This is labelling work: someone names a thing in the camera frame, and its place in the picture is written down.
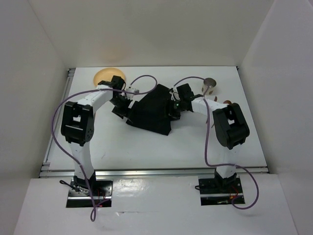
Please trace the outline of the black cloth placemat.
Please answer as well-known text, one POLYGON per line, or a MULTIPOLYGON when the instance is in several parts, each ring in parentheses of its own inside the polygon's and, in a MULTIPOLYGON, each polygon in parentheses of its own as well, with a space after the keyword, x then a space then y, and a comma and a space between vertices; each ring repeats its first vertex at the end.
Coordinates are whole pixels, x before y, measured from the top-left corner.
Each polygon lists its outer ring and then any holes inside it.
POLYGON ((158 84, 130 109, 126 124, 162 135, 169 135, 171 122, 180 119, 173 110, 170 89, 158 84))

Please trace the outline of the orange round plate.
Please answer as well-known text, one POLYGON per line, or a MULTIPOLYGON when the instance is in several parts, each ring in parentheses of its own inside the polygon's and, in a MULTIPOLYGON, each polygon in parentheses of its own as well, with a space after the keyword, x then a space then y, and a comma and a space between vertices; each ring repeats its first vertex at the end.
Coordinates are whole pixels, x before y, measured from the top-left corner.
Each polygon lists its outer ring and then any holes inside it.
POLYGON ((105 69, 98 71, 95 74, 95 76, 93 78, 93 84, 96 87, 98 85, 98 83, 101 81, 111 82, 113 76, 119 76, 124 81, 126 81, 126 76, 121 70, 119 70, 117 68, 105 68, 105 69))

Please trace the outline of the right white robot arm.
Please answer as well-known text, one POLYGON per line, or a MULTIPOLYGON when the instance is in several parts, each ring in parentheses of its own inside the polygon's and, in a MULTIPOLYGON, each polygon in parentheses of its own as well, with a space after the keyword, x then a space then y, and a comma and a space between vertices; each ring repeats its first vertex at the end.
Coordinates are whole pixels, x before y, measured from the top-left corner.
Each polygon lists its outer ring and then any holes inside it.
POLYGON ((190 111, 206 115, 207 131, 205 139, 205 163, 214 167, 213 186, 219 192, 226 191, 236 180, 236 164, 239 150, 250 134, 243 112, 237 103, 225 104, 195 95, 188 84, 169 90, 169 116, 180 119, 181 112, 190 111), (217 142, 223 147, 220 162, 210 164, 207 159, 208 141, 213 121, 217 142))

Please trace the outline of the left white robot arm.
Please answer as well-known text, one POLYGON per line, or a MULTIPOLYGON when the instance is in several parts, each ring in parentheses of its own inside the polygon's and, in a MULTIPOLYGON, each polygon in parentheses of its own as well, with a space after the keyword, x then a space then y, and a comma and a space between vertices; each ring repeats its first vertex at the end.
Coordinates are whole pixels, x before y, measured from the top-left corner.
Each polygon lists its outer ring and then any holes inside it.
POLYGON ((116 115, 120 118, 126 116, 131 101, 121 94, 125 85, 122 77, 113 76, 110 82, 99 82, 97 91, 64 105, 61 134, 69 143, 75 158, 74 184, 85 195, 92 195, 97 190, 89 144, 94 134, 95 113, 106 102, 110 102, 114 105, 116 115))

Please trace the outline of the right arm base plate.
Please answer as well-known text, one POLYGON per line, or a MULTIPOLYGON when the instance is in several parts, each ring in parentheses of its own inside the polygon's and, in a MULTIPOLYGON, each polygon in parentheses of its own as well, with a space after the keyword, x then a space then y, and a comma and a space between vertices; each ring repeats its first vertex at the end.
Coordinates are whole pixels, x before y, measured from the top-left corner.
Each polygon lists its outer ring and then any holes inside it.
POLYGON ((199 179, 199 184, 195 189, 200 192, 202 206, 245 204, 243 189, 240 178, 226 188, 219 188, 213 178, 199 179))

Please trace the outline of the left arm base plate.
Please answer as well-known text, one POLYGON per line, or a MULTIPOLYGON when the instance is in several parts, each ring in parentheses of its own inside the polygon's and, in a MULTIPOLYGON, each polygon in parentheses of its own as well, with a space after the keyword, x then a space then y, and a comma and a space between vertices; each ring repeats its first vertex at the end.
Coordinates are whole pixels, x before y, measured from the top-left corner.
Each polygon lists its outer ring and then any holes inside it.
MULTIPOLYGON (((63 185, 69 186, 67 195, 67 208, 92 208, 92 201, 89 190, 76 186, 72 179, 70 183, 62 182, 63 185)), ((92 187, 92 196, 97 207, 109 208, 112 206, 112 189, 113 181, 100 180, 92 187)))

